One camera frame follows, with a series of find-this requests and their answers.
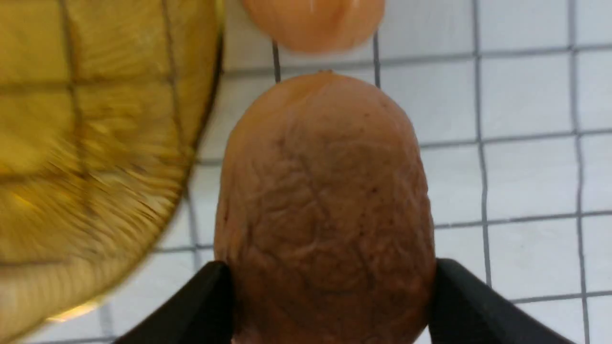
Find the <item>black grid line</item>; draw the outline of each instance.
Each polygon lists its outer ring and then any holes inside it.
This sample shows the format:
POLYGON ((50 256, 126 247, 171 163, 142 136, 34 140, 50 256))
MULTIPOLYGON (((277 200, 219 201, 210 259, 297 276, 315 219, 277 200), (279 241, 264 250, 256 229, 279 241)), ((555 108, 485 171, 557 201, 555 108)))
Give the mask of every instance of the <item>black grid line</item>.
POLYGON ((172 88, 172 115, 174 119, 174 129, 179 141, 179 151, 185 157, 185 140, 183 137, 183 126, 181 123, 181 107, 179 105, 179 94, 177 90, 177 64, 174 56, 174 37, 172 37, 172 19, 170 18, 170 8, 168 1, 162 0, 162 13, 166 31, 166 55, 170 62, 170 86, 172 88))
MULTIPOLYGON (((76 80, 77 75, 77 64, 74 61, 74 50, 72 43, 72 35, 70 34, 70 13, 68 10, 68 5, 66 0, 60 0, 59 6, 62 11, 62 29, 64 33, 65 40, 65 53, 67 58, 67 63, 69 64, 69 75, 70 75, 70 84, 68 86, 68 90, 70 92, 70 99, 72 101, 72 112, 75 117, 75 146, 76 146, 76 154, 78 156, 81 172, 84 174, 85 179, 90 178, 88 165, 87 165, 87 150, 83 143, 83 135, 84 135, 84 120, 83 114, 81 112, 80 106, 78 104, 78 96, 76 86, 74 82, 76 80)), ((90 194, 89 194, 89 183, 83 184, 83 209, 86 213, 85 224, 88 228, 93 228, 91 219, 92 219, 92 209, 90 204, 90 194)), ((113 334, 113 320, 111 316, 111 310, 109 308, 109 304, 104 304, 100 307, 100 328, 102 333, 105 335, 113 334)))
MULTIPOLYGON (((574 45, 564 47, 553 47, 553 48, 533 48, 523 50, 490 50, 490 51, 473 51, 471 53, 451 53, 451 54, 435 54, 435 55, 421 55, 421 56, 410 56, 405 58, 379 58, 378 64, 380 67, 401 67, 421 64, 439 64, 439 63, 452 63, 452 62, 467 62, 473 59, 510 59, 510 58, 522 58, 522 57, 537 57, 537 56, 548 56, 556 54, 569 54, 571 52, 585 53, 590 51, 610 51, 612 52, 612 44, 600 44, 600 45, 574 45)), ((355 70, 355 69, 367 69, 371 68, 372 61, 351 61, 351 62, 333 62, 329 64, 308 64, 308 65, 296 65, 290 67, 280 67, 280 71, 283 73, 308 73, 313 70, 355 70)), ((244 69, 233 69, 225 70, 224 76, 231 78, 247 78, 252 76, 263 76, 273 75, 275 68, 244 68, 244 69)))
POLYGON ((488 176, 487 161, 485 157, 485 146, 482 141, 482 57, 480 56, 480 13, 479 0, 472 0, 472 20, 474 38, 474 104, 476 108, 476 141, 478 143, 478 158, 480 163, 480 173, 482 178, 482 196, 480 198, 480 211, 482 216, 482 242, 485 258, 485 279, 487 285, 492 286, 491 281, 491 255, 489 247, 489 225, 487 220, 487 196, 488 196, 488 176))
MULTIPOLYGON (((173 107, 173 118, 174 118, 174 126, 176 133, 179 138, 179 151, 181 152, 181 156, 185 157, 186 147, 185 147, 185 138, 184 138, 184 128, 181 120, 181 106, 179 104, 179 94, 178 94, 178 66, 176 63, 176 57, 174 56, 174 37, 172 35, 172 19, 170 18, 170 8, 168 7, 168 0, 162 0, 162 10, 163 17, 166 27, 166 52, 168 55, 168 60, 170 62, 170 85, 172 86, 172 107, 173 107)), ((188 224, 189 224, 189 232, 190 232, 190 240, 192 247, 195 247, 198 243, 198 229, 197 223, 195 222, 194 217, 192 216, 193 206, 190 202, 189 198, 189 187, 186 186, 184 195, 181 201, 185 202, 187 206, 188 212, 188 224)), ((192 258, 193 258, 193 271, 194 273, 198 272, 198 268, 200 266, 200 259, 195 251, 192 250, 192 258)))
POLYGON ((576 0, 567 0, 567 19, 568 19, 568 41, 570 44, 570 109, 572 115, 572 127, 577 134, 574 138, 576 160, 578 164, 578 189, 576 190, 576 220, 578 234, 578 259, 580 261, 580 294, 583 309, 584 342, 590 344, 591 333, 589 326, 589 308, 586 296, 586 271, 584 266, 584 236, 583 236, 583 213, 582 195, 584 190, 584 156, 582 154, 580 131, 580 119, 578 118, 578 52, 574 49, 576 42, 576 22, 577 22, 576 0))
POLYGON ((187 217, 189 221, 189 239, 191 242, 191 251, 193 252, 193 268, 197 273, 200 270, 202 261, 197 251, 198 243, 200 242, 200 234, 198 232, 198 219, 195 216, 195 210, 193 208, 193 201, 191 198, 191 191, 189 187, 185 188, 185 195, 183 197, 185 206, 187 206, 187 217))
POLYGON ((593 212, 577 212, 565 213, 565 214, 550 214, 550 215, 537 215, 537 216, 524 216, 524 217, 510 217, 507 219, 494 219, 483 221, 469 221, 469 222, 454 222, 454 223, 436 223, 435 228, 437 230, 452 230, 456 228, 467 228, 475 226, 488 226, 505 225, 508 223, 525 223, 525 222, 539 222, 548 220, 566 220, 566 219, 577 219, 578 217, 601 217, 601 216, 612 216, 612 210, 609 211, 593 211, 593 212))
POLYGON ((374 84, 377 88, 381 87, 381 61, 380 61, 380 40, 378 39, 378 31, 374 33, 372 40, 374 49, 374 84))
POLYGON ((274 58, 274 80, 279 83, 282 80, 280 71, 280 54, 278 53, 278 44, 272 41, 272 57, 274 58))
POLYGON ((532 304, 535 302, 546 302, 546 301, 561 301, 561 300, 575 300, 582 299, 583 296, 587 298, 591 297, 602 297, 602 296, 612 296, 612 290, 608 291, 595 291, 592 293, 575 293, 575 294, 563 294, 563 295, 549 295, 549 296, 534 296, 534 297, 525 297, 522 299, 514 299, 511 300, 513 304, 532 304))
POLYGON ((37 342, 36 344, 91 344, 91 343, 110 343, 117 339, 117 337, 93 337, 93 338, 80 338, 80 339, 66 339, 66 340, 51 340, 45 342, 37 342))
MULTIPOLYGON (((578 132, 576 132, 575 130, 571 130, 569 132, 502 136, 502 137, 496 137, 496 138, 481 138, 480 142, 482 142, 483 145, 489 145, 489 144, 510 143, 510 142, 541 141, 541 140, 549 140, 549 139, 555 139, 555 138, 573 138, 576 135, 580 137, 594 136, 594 135, 612 135, 612 128, 596 129, 596 130, 582 130, 578 132)), ((477 144, 479 144, 479 141, 476 138, 473 140, 427 142, 427 143, 421 144, 420 148, 421 150, 426 151, 426 150, 434 150, 434 149, 476 146, 477 144)), ((223 164, 223 158, 196 159, 195 163, 198 166, 218 167, 223 164)), ((2 183, 3 178, 8 178, 8 177, 0 176, 0 183, 2 183)))

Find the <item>orange egg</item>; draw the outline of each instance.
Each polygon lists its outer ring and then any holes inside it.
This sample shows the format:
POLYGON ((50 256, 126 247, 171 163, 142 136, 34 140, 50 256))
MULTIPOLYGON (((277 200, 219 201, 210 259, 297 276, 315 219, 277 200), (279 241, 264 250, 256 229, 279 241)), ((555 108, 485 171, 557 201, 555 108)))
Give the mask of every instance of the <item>orange egg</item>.
POLYGON ((300 53, 346 51, 378 28, 385 0, 242 0, 252 20, 281 46, 300 53))

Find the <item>black tongs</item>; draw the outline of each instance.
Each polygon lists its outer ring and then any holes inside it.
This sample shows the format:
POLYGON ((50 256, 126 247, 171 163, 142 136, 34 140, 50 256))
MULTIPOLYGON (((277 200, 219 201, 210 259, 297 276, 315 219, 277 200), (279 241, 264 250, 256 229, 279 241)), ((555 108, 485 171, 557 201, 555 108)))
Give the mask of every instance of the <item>black tongs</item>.
MULTIPOLYGON (((232 290, 229 267, 210 262, 116 343, 230 344, 232 290)), ((433 344, 571 344, 448 259, 438 259, 429 331, 433 344)))

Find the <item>wrinkled surface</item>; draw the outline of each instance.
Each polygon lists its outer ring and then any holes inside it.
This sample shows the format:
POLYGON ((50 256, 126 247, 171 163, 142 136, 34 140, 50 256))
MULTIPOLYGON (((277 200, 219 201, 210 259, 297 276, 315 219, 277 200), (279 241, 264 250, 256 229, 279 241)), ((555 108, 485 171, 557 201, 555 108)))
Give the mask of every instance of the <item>wrinkled surface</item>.
POLYGON ((378 28, 385 0, 242 0, 252 20, 280 45, 301 53, 345 51, 378 28))
POLYGON ((233 272, 236 342, 411 343, 435 274, 411 123, 330 72, 261 96, 229 139, 215 257, 233 272))

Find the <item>white tile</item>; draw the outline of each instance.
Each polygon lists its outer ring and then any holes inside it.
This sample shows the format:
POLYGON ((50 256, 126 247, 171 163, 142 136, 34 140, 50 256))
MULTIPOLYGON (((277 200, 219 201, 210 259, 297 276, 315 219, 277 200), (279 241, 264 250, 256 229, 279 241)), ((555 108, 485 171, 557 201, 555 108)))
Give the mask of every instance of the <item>white tile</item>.
POLYGON ((436 224, 482 219, 482 178, 476 146, 421 152, 436 224))
POLYGON ((582 300, 520 304, 518 308, 574 343, 584 343, 582 300))
POLYGON ((577 41, 580 45, 612 43, 612 1, 576 1, 577 41))
POLYGON ((612 149, 610 148, 612 148, 612 135, 582 137, 584 211, 612 209, 612 149))
POLYGON ((580 53, 578 55, 578 113, 581 129, 612 128, 610 99, 612 99, 612 52, 580 53))
POLYGON ((387 0, 380 57, 402 58, 474 49, 471 0, 387 0))
POLYGON ((193 203, 198 240, 210 245, 215 238, 215 216, 219 199, 221 168, 196 166, 189 185, 193 203))
POLYGON ((489 227, 493 288, 508 299, 580 292, 575 219, 489 227))
POLYGON ((171 249, 191 245, 189 206, 184 200, 180 203, 172 222, 168 225, 166 233, 163 234, 159 247, 171 249))
POLYGON ((381 88, 406 111, 421 144, 476 138, 472 61, 383 67, 381 88))
POLYGON ((485 156, 489 219, 577 210, 573 138, 488 144, 485 156))
POLYGON ((193 253, 155 253, 111 298, 117 335, 139 324, 172 297, 195 272, 193 253))
POLYGON ((436 256, 458 261, 482 281, 487 280, 482 227, 436 230, 436 256))
POLYGON ((273 69, 272 39, 253 24, 240 0, 226 0, 224 3, 223 69, 273 69))
POLYGON ((588 305, 591 344, 609 344, 612 338, 612 296, 590 297, 588 305))
POLYGON ((274 86, 274 75, 264 77, 224 77, 215 107, 200 146, 202 159, 221 159, 230 133, 247 108, 274 86))
POLYGON ((568 55, 485 59, 483 136, 568 132, 572 129, 569 96, 568 55))
POLYGON ((278 54, 281 67, 341 64, 347 62, 372 62, 374 64, 374 44, 372 39, 346 53, 310 55, 295 53, 279 47, 278 54))
MULTIPOLYGON (((285 72, 282 74, 282 78, 283 80, 287 80, 293 77, 297 77, 299 75, 313 74, 319 71, 320 70, 311 69, 311 70, 304 70, 301 72, 285 72)), ((376 83, 375 74, 374 74, 374 66, 370 68, 362 68, 362 69, 334 70, 334 73, 346 75, 347 77, 353 77, 356 79, 360 79, 369 84, 376 83)))
POLYGON ((429 329, 425 328, 421 336, 417 339, 414 344, 431 344, 431 335, 429 334, 429 329))
POLYGON ((565 47, 568 44, 567 1, 479 0, 479 6, 483 50, 565 47))
POLYGON ((215 252, 212 249, 198 250, 198 255, 200 256, 200 269, 208 262, 215 260, 215 252))
POLYGON ((54 342, 79 338, 102 337, 100 314, 93 310, 63 323, 50 323, 26 339, 26 343, 54 342))
POLYGON ((612 217, 585 217, 582 230, 586 290, 612 290, 612 217))

